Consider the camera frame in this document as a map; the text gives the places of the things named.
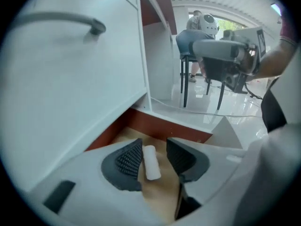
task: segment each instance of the black chair leg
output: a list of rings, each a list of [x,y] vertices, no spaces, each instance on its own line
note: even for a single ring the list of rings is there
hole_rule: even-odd
[[[222,83],[220,98],[218,99],[217,110],[219,110],[220,107],[221,107],[222,97],[223,97],[223,95],[224,95],[224,91],[225,91],[225,83]]]
[[[206,95],[208,95],[208,93],[209,93],[210,83],[211,83],[211,79],[208,79]]]
[[[188,59],[188,56],[186,56],[185,57],[184,107],[186,107],[187,97],[188,97],[188,78],[189,78],[189,59]]]
[[[181,93],[183,93],[183,78],[184,78],[184,64],[183,60],[181,60]]]

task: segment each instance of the white floor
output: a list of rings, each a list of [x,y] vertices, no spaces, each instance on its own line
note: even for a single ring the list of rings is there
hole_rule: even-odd
[[[244,149],[247,149],[254,140],[267,135],[267,130],[261,118],[261,100],[250,98],[249,94],[233,93],[226,87],[218,111],[216,109],[221,91],[218,86],[221,86],[221,83],[213,81],[209,94],[206,95],[207,83],[203,77],[196,76],[196,78],[196,83],[189,82],[186,108],[183,108],[184,92],[183,94],[180,93],[179,81],[174,85],[172,100],[161,101],[169,106],[152,100],[153,112],[182,121],[203,131],[212,131],[223,116],[226,116]],[[250,82],[248,88],[261,97],[265,93],[265,84],[259,81]]]

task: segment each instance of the white cylinder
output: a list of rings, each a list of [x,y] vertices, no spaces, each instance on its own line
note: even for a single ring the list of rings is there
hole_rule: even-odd
[[[143,147],[143,159],[145,165],[146,178],[156,180],[161,177],[159,163],[156,157],[156,148],[153,145]]]

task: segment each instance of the white ceiling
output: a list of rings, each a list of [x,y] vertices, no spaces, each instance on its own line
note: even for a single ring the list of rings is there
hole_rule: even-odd
[[[213,15],[222,16],[245,24],[246,26],[263,26],[273,38],[279,35],[281,25],[277,23],[279,15],[271,8],[277,0],[171,0],[173,6],[187,6],[189,11],[196,8]]]

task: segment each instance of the drawer handle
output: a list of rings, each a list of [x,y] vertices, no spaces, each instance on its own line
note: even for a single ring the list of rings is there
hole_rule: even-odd
[[[10,25],[10,29],[12,30],[30,23],[53,20],[70,21],[90,25],[90,33],[93,35],[100,35],[106,31],[105,25],[95,18],[64,12],[36,12],[22,15],[13,20],[12,24]]]

